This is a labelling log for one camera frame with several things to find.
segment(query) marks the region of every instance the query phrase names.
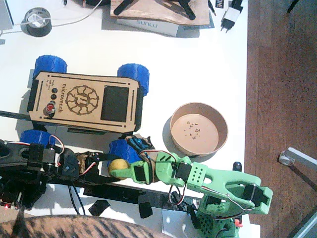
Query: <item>cat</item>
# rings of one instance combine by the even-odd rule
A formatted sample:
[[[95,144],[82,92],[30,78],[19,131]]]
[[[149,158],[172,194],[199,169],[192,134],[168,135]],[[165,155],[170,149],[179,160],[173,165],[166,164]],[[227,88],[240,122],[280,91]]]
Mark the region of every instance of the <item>cat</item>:
[[[24,218],[0,224],[0,238],[168,238],[143,226],[110,218],[54,215]]]

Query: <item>red button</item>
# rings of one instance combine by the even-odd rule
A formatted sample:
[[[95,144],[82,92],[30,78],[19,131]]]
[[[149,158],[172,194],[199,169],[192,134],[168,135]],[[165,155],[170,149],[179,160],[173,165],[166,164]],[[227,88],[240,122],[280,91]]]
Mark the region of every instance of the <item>red button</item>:
[[[51,112],[54,109],[54,105],[53,104],[48,104],[46,106],[46,110],[48,110],[49,112]]]

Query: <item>plug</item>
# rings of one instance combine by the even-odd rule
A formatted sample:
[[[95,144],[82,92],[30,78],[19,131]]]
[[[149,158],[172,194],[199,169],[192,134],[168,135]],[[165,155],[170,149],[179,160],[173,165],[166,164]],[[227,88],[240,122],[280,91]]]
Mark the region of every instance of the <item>plug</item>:
[[[221,31],[225,28],[226,33],[234,26],[243,7],[241,6],[242,0],[233,0],[231,6],[224,13],[221,20]]]

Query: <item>green base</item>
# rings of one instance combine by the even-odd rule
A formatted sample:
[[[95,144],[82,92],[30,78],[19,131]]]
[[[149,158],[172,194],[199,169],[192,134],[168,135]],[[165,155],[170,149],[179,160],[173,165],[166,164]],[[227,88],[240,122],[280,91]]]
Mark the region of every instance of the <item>green base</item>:
[[[197,213],[197,218],[202,226],[199,231],[201,237],[215,238],[218,232],[222,229],[227,229],[227,231],[220,232],[217,238],[239,237],[239,228],[234,225],[232,219],[214,221],[211,219],[210,215],[202,214],[200,212]]]

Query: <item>blue tire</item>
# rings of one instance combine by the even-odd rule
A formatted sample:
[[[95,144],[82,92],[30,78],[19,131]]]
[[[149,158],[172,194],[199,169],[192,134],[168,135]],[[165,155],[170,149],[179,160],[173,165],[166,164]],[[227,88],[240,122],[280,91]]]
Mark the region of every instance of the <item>blue tire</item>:
[[[118,77],[126,77],[134,79],[140,83],[143,89],[143,96],[146,96],[149,92],[149,77],[150,73],[147,68],[136,63],[127,63],[118,69]]]
[[[42,130],[25,130],[21,134],[20,142],[47,145],[49,143],[50,135],[50,133]],[[51,137],[50,144],[55,145],[54,137]]]
[[[35,61],[33,77],[35,78],[42,71],[53,73],[66,73],[67,64],[63,59],[57,56],[40,56]]]
[[[119,156],[120,158],[125,159],[130,164],[141,160],[137,152],[130,145],[128,145],[127,141],[124,139],[114,140],[113,142],[111,142],[109,154]]]

